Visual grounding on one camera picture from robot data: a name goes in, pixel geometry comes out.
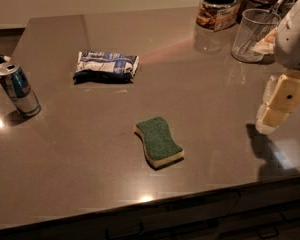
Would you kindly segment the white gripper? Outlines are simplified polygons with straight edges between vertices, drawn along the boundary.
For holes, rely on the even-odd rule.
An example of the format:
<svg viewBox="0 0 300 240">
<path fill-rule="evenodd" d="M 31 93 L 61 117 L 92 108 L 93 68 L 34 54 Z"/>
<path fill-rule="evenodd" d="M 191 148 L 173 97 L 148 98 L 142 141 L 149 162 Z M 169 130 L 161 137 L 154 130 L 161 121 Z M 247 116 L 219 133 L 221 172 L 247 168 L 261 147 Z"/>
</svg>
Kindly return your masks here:
<svg viewBox="0 0 300 240">
<path fill-rule="evenodd" d="M 300 0 L 292 6 L 277 29 L 272 29 L 254 45 L 253 51 L 260 54 L 274 53 L 278 64 L 300 70 Z M 271 134 L 299 105 L 300 71 L 271 75 L 257 112 L 257 131 L 264 135 Z"/>
</svg>

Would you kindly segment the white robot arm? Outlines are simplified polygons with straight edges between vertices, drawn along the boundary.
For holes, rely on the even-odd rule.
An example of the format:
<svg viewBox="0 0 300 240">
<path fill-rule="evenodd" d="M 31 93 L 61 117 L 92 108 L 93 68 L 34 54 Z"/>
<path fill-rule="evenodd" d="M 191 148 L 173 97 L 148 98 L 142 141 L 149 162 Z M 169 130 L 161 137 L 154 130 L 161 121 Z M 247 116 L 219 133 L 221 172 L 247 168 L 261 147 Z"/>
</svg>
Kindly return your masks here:
<svg viewBox="0 0 300 240">
<path fill-rule="evenodd" d="M 268 135 L 300 105 L 300 0 L 253 50 L 273 54 L 285 69 L 282 75 L 272 75 L 268 80 L 257 112 L 256 129 Z"/>
</svg>

